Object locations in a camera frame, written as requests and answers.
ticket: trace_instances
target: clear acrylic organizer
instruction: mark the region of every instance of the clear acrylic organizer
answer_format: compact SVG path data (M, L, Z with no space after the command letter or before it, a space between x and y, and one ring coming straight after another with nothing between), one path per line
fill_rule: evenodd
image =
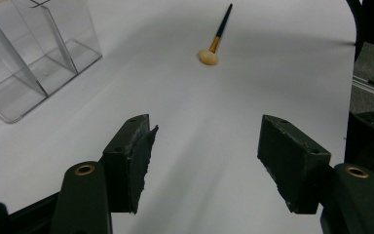
M86 0L0 0L0 118L16 122L100 58Z

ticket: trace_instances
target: gold ferrule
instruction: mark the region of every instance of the gold ferrule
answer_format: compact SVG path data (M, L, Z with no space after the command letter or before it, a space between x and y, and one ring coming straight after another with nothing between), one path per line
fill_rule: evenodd
M215 50L217 50L218 42L220 41L220 37L215 37L213 43L211 44L210 51L215 54Z

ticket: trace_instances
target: makeup brush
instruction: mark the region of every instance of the makeup brush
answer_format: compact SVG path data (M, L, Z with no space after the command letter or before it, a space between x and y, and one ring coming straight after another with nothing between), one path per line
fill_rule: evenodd
M218 43L220 42L221 35L223 34L224 27L226 26L227 19L229 18L230 12L232 11L233 4L230 4L229 9L227 9L226 15L224 15L223 21L221 21L218 27L217 33L215 34L214 40L208 50L199 51L200 61L207 65L216 65L218 62L218 57L215 51L217 50Z

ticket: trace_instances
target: metal ring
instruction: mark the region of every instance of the metal ring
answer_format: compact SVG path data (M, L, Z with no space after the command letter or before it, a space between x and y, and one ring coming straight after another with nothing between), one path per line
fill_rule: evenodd
M91 174L95 170L95 167L91 164L81 165L80 167L75 169L75 175L77 176L86 176Z
M352 176L359 177L359 178L368 178L369 173L366 171L356 168L356 167L347 167L346 172L349 173Z

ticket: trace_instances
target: brush handle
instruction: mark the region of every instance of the brush handle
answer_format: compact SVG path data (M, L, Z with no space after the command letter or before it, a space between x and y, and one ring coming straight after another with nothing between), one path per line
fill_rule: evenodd
M229 9L227 9L226 15L224 15L223 21L221 21L220 26L218 27L217 33L215 34L214 40L210 46L210 51L215 53L217 50L218 43L220 41L220 37L223 34L224 27L226 27L227 19L230 16L230 12L232 11L233 4L230 4Z
M221 37L221 35L223 34L224 27L226 27L227 19L229 18L232 8L233 8L233 4L230 4L229 9L227 9L226 15L224 15L223 21L221 21L221 24L218 27L217 33L215 34L216 37Z

